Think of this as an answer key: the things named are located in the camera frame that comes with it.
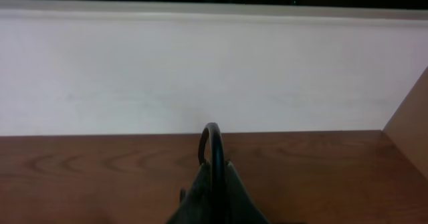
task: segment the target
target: brown panel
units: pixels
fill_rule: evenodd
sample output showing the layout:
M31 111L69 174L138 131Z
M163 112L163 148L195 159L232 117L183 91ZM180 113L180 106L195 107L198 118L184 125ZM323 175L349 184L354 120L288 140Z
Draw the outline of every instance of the brown panel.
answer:
M384 132L428 178L428 68L389 120Z
M274 223L428 223L428 182L381 132L224 134ZM164 223L198 135L0 138L0 223Z

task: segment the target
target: white wall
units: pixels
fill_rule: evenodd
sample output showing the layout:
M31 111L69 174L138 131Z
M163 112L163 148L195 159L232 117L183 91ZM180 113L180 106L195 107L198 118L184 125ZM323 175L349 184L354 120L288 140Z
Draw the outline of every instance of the white wall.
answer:
M3 136L382 129L428 66L418 17L1 3Z

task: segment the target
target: wooden floor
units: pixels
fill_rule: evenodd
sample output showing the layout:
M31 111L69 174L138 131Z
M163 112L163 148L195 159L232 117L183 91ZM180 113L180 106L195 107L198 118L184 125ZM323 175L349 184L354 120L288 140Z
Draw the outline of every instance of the wooden floor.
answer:
M164 223L198 135L0 138L0 223ZM377 131L224 134L272 223L428 223L428 182Z

